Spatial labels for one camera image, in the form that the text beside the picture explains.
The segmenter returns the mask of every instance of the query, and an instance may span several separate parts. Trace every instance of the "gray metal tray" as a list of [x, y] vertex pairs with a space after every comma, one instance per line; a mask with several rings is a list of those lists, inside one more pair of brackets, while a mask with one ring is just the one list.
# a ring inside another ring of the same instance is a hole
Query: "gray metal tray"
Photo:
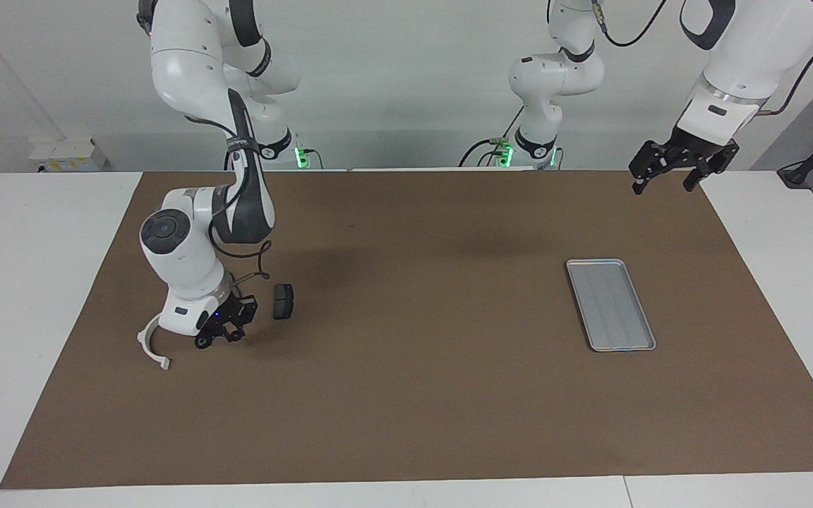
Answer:
[[620, 260], [569, 260], [567, 271], [594, 351], [649, 351], [654, 335]]

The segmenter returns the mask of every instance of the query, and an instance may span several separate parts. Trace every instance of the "green light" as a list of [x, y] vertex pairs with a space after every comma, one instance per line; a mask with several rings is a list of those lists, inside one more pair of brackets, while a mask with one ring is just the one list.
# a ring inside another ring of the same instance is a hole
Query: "green light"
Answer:
[[513, 146], [506, 145], [506, 152], [500, 154], [500, 167], [510, 167], [510, 162], [513, 161]]
[[309, 155], [304, 154], [303, 150], [300, 147], [294, 148], [294, 153], [296, 153], [296, 165], [303, 169], [304, 167], [309, 167]]

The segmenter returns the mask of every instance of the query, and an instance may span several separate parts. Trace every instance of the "white table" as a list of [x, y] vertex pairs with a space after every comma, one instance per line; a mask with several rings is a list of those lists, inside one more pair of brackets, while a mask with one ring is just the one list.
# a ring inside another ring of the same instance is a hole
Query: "white table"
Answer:
[[[0, 481], [139, 178], [0, 174]], [[813, 196], [772, 173], [703, 186], [813, 377]], [[0, 506], [77, 505], [813, 507], [813, 473], [0, 492]]]

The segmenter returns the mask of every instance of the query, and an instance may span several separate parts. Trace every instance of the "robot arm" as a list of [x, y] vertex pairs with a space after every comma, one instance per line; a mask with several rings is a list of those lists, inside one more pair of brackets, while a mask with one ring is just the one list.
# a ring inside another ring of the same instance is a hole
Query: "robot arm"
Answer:
[[255, 300], [236, 293], [213, 244], [258, 243], [272, 231], [262, 158], [278, 158], [291, 135], [265, 94], [294, 90], [300, 77], [289, 61], [275, 66], [252, 0], [140, 0], [138, 22], [151, 36], [156, 92], [187, 119], [222, 129], [236, 176], [231, 186], [171, 190], [141, 228], [144, 254], [168, 285], [159, 325], [195, 335], [200, 348], [220, 335], [239, 340]]
[[516, 61], [510, 68], [510, 89], [523, 101], [523, 112], [512, 133], [514, 161], [547, 167], [562, 110], [558, 97], [580, 95], [597, 89], [604, 64], [594, 52], [598, 26], [590, 0], [555, 0], [548, 31], [560, 45], [556, 54], [536, 54]]
[[703, 29], [686, 23], [694, 2], [684, 4], [680, 23], [695, 45], [710, 51], [710, 62], [669, 141], [646, 142], [630, 162], [636, 194], [675, 168], [694, 167], [684, 183], [690, 192], [709, 174], [725, 171], [739, 150], [735, 133], [813, 46], [813, 0], [707, 1], [711, 18]]

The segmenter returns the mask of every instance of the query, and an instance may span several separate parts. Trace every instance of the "brown table surface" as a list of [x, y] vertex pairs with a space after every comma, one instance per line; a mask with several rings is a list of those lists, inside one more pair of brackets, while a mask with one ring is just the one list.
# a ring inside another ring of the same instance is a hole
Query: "brown table surface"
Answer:
[[[229, 176], [145, 174], [1, 488], [813, 471], [813, 380], [683, 176], [268, 174], [248, 337], [160, 330], [164, 372], [136, 343], [165, 296], [139, 226]], [[564, 264], [604, 257], [656, 350], [588, 347]]]

